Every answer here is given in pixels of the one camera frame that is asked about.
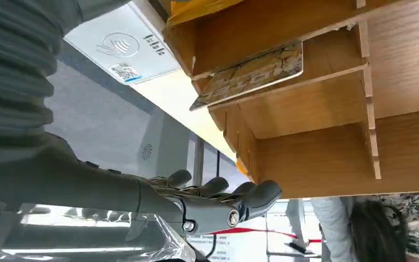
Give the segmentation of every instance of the woman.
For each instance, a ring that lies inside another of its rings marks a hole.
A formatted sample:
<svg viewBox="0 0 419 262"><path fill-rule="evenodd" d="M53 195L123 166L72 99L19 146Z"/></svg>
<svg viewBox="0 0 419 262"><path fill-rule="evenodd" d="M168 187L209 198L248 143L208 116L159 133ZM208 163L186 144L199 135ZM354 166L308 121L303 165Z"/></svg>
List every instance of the woman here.
<svg viewBox="0 0 419 262"><path fill-rule="evenodd" d="M419 261L419 193L312 200L332 262Z"/></svg>

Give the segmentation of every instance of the wooden cabinet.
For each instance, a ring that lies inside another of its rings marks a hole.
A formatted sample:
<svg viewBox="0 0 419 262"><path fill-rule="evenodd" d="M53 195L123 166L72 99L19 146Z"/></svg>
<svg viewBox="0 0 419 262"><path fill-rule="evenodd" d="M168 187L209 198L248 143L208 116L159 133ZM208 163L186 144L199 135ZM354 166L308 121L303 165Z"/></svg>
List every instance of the wooden cabinet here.
<svg viewBox="0 0 419 262"><path fill-rule="evenodd" d="M199 92L304 41L304 72L209 107L256 182L283 197L419 192L419 0L245 0L165 30Z"/></svg>

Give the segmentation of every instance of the printed sign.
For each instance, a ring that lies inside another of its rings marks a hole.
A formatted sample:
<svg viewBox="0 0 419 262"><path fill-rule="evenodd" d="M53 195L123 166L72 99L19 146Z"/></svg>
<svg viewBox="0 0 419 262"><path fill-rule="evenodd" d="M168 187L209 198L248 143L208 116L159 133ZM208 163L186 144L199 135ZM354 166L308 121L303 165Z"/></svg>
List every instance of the printed sign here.
<svg viewBox="0 0 419 262"><path fill-rule="evenodd" d="M134 68L126 62L113 65L110 67L110 69L126 83L142 78L142 76L139 75L136 70L134 70Z"/></svg>

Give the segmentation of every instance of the metal screw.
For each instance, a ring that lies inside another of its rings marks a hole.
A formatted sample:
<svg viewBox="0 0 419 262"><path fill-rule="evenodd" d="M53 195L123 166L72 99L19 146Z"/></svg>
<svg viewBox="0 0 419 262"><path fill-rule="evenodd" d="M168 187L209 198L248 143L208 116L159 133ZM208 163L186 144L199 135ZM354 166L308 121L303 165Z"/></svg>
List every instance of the metal screw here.
<svg viewBox="0 0 419 262"><path fill-rule="evenodd" d="M195 223L192 221L187 221L182 225L182 228L187 232L191 232L195 228Z"/></svg>
<svg viewBox="0 0 419 262"><path fill-rule="evenodd" d="M229 216L227 219L227 223L231 228L235 227L238 224L238 220L240 219L240 215L238 214L238 211L236 209L232 209L229 212Z"/></svg>

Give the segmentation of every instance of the wooden shelf divider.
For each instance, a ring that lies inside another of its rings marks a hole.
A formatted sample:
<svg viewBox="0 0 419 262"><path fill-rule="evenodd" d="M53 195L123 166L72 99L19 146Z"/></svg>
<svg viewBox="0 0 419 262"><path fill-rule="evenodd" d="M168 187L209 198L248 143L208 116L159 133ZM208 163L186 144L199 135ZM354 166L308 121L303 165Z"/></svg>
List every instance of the wooden shelf divider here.
<svg viewBox="0 0 419 262"><path fill-rule="evenodd" d="M361 56L368 59L370 56L370 40L368 35L367 20L359 21L355 28L355 32L358 38ZM376 126L375 109L373 103L372 71L370 66L367 66L362 70L361 83L363 91L362 127L364 131L364 137L366 139L367 151L369 154L370 162L372 164L372 169L375 178L381 179L380 160L378 155L378 144L375 130Z"/></svg>

